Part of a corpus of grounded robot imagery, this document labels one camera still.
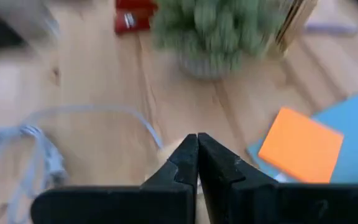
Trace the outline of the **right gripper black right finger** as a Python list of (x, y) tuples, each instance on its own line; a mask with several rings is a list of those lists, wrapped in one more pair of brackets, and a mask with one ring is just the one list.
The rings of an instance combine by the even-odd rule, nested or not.
[(210, 135), (198, 142), (212, 224), (358, 224), (358, 184), (280, 183)]

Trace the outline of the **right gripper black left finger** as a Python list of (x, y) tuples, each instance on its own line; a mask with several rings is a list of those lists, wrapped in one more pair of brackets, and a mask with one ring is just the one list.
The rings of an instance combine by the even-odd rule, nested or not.
[(189, 134), (138, 186), (68, 186), (37, 196), (34, 224), (195, 224), (198, 137)]

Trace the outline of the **red stapler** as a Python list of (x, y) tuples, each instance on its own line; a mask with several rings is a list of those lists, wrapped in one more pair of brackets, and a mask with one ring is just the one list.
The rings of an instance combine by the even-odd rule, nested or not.
[(157, 10), (153, 0), (115, 0), (114, 31), (126, 34), (150, 29), (150, 20)]

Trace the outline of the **orange sticky note pad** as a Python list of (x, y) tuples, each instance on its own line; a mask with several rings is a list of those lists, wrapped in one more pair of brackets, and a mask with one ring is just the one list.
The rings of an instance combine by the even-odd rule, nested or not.
[(344, 135), (290, 108), (278, 112), (258, 156), (301, 182), (330, 182)]

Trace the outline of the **green plant in grey pot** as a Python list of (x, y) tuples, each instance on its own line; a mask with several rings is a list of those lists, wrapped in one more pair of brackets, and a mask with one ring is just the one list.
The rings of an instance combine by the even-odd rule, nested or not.
[(277, 35), (293, 0), (154, 0), (155, 43), (186, 73), (221, 78), (278, 51)]

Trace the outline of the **gold pencil cup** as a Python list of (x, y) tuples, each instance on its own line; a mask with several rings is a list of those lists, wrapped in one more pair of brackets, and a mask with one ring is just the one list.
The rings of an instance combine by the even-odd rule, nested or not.
[(288, 50), (296, 35), (303, 30), (317, 3), (318, 0), (289, 0), (287, 16), (275, 39), (281, 54)]

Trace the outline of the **purple pen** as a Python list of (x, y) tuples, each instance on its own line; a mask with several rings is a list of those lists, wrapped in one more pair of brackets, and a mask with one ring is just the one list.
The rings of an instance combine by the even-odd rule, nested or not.
[(304, 33), (327, 35), (356, 35), (358, 26), (345, 24), (310, 23), (305, 25)]

